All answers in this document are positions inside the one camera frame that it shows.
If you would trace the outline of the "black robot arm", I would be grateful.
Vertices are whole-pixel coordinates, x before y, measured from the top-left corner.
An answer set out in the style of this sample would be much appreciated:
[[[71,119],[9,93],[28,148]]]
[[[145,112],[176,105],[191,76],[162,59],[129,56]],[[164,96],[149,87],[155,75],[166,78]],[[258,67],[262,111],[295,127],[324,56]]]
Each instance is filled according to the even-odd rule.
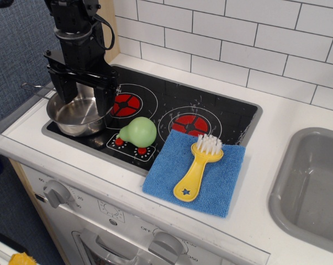
[[[115,43],[104,43],[103,26],[111,25],[100,15],[98,1],[46,1],[55,22],[54,33],[61,49],[49,50],[51,81],[61,98],[68,104],[78,94],[77,85],[93,88],[99,116],[106,115],[114,105],[118,90],[118,73],[104,59]]]

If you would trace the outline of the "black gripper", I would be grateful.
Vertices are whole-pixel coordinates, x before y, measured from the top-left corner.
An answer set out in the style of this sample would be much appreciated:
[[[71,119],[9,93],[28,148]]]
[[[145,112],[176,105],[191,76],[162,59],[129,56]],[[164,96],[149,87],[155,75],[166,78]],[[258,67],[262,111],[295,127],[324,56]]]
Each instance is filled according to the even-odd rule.
[[[54,28],[61,49],[47,51],[48,72],[60,97],[69,104],[77,96],[77,83],[94,88],[97,112],[105,116],[114,106],[118,87],[118,73],[104,56],[102,27],[86,27],[83,31],[68,33]]]

